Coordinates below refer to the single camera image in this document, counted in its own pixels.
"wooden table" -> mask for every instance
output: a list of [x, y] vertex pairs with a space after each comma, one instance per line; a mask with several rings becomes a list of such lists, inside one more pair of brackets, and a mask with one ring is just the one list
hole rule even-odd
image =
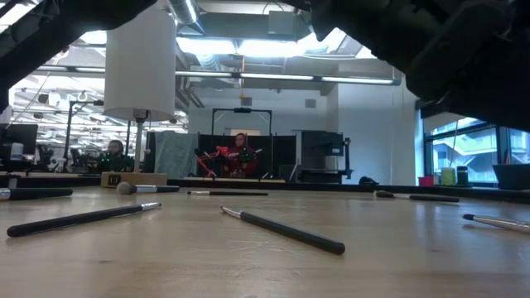
[[[370, 194], [118, 196], [0, 203], [13, 224], [161, 201], [160, 210], [24, 238], [0, 236], [0, 297], [528, 297], [530, 237], [464, 221], [530, 219], [530, 206]], [[336, 256], [221, 214], [220, 205], [341, 240]]]

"black backdrop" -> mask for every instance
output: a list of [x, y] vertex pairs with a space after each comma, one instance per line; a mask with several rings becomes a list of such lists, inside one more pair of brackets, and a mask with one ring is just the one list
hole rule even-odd
[[[275, 136], [258, 137], [248, 136], [247, 144], [254, 150], [262, 149], [258, 153], [258, 167], [252, 178], [261, 178], [263, 175], [271, 171], [271, 155], [273, 155], [272, 174], [277, 177], [280, 165], [294, 165], [296, 163], [296, 137], [295, 136]], [[215, 152], [215, 147], [232, 147], [234, 146], [234, 137], [231, 136], [211, 136], [199, 135], [199, 151], [201, 153]], [[220, 165], [218, 162], [208, 164], [212, 170], [218, 175], [220, 173]], [[197, 165], [197, 175], [205, 175], [202, 167]]]

